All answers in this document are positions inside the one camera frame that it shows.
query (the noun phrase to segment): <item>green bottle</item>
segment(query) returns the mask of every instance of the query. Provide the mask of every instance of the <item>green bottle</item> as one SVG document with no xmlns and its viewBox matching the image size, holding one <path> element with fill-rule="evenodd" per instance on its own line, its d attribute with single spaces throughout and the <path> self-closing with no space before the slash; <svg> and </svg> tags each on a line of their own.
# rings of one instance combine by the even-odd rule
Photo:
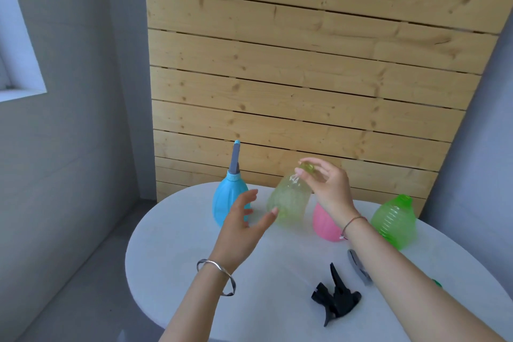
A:
<svg viewBox="0 0 513 342">
<path fill-rule="evenodd" d="M 411 197 L 399 195 L 379 207 L 370 220 L 370 224 L 398 250 L 417 237 L 417 217 L 411 202 Z"/>
<path fill-rule="evenodd" d="M 299 167 L 310 174 L 315 171 L 312 164 L 303 163 Z M 310 186 L 300 179 L 295 172 L 288 173 L 269 196 L 267 211 L 278 207 L 278 222 L 301 222 L 311 193 Z"/>
</svg>

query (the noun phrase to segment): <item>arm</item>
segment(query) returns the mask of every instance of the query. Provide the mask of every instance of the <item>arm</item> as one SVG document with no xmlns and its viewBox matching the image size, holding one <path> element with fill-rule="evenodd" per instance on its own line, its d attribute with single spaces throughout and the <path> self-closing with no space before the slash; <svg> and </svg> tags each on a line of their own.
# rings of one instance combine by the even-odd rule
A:
<svg viewBox="0 0 513 342">
<path fill-rule="evenodd" d="M 244 215 L 253 212 L 252 209 L 244 209 L 244 206 L 257 199 L 257 192 L 258 190 L 250 190 L 239 195 L 223 223 L 214 250 L 208 257 L 230 274 L 248 258 L 262 235 L 276 220 L 278 210 L 273 209 L 252 227 L 244 222 Z M 215 308 L 227 282 L 228 276 L 215 265 L 203 264 L 160 342 L 206 342 L 212 328 Z"/>
<path fill-rule="evenodd" d="M 300 162 L 303 161 L 314 164 L 324 181 L 299 168 L 296 173 L 310 185 L 319 203 L 341 228 L 360 215 L 352 202 L 344 170 L 318 158 L 304 158 Z M 370 223 L 356 219 L 346 228 L 345 235 L 413 342 L 504 341 L 434 284 Z"/>
</svg>

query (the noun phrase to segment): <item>tabletop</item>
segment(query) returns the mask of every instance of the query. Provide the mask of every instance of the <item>tabletop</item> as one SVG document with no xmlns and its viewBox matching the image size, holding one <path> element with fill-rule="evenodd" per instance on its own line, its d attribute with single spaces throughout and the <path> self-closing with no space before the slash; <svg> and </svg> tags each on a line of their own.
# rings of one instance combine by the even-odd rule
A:
<svg viewBox="0 0 513 342">
<path fill-rule="evenodd" d="M 218 182 L 181 190 L 157 204 L 141 220 L 128 243 L 125 270 L 141 310 L 165 328 L 196 274 L 196 262 L 210 254 L 219 226 L 211 211 Z M 252 203 L 250 224 L 265 213 L 273 191 L 264 186 Z M 234 273 L 237 292 L 222 297 L 211 338 L 238 341 L 408 341 L 406 333 L 375 286 L 355 273 L 348 241 L 327 242 L 311 227 L 312 195 L 301 228 L 274 224 L 253 254 Z M 355 201 L 369 220 L 379 204 Z M 402 250 L 417 267 L 504 339 L 513 341 L 513 301 L 491 274 L 465 249 L 426 223 Z M 362 300 L 341 319 L 323 327 L 324 308 L 310 297 L 317 284 L 330 290 L 333 262 L 344 284 Z"/>
</svg>

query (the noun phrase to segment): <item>hand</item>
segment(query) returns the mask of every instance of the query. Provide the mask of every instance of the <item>hand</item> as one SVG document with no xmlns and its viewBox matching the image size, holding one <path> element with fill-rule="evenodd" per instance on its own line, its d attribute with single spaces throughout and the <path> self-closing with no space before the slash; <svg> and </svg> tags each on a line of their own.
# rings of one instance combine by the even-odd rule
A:
<svg viewBox="0 0 513 342">
<path fill-rule="evenodd" d="M 230 274 L 242 264 L 253 252 L 265 231 L 271 227 L 278 215 L 278 208 L 273 208 L 265 214 L 258 223 L 249 227 L 244 222 L 244 215 L 251 214 L 253 209 L 244 206 L 257 199 L 258 190 L 241 193 L 231 206 L 230 213 L 221 227 L 214 250 L 209 260 L 217 262 Z"/>
<path fill-rule="evenodd" d="M 345 170 L 336 167 L 319 158 L 302 158 L 299 163 L 312 164 L 322 177 L 322 181 L 314 178 L 301 168 L 296 168 L 296 174 L 302 178 L 317 195 L 319 204 L 333 220 L 344 227 L 355 216 L 360 215 L 352 201 L 349 177 Z"/>
</svg>

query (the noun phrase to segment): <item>forearm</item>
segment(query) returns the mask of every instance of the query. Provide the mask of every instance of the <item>forearm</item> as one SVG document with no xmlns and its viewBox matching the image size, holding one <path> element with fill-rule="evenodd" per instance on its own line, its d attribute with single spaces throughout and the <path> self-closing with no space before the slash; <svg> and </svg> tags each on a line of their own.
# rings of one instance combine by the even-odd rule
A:
<svg viewBox="0 0 513 342">
<path fill-rule="evenodd" d="M 160 342 L 206 342 L 228 276 L 206 263 L 196 275 Z"/>
<path fill-rule="evenodd" d="M 413 342 L 503 341 L 368 222 L 356 219 L 345 234 Z"/>
</svg>

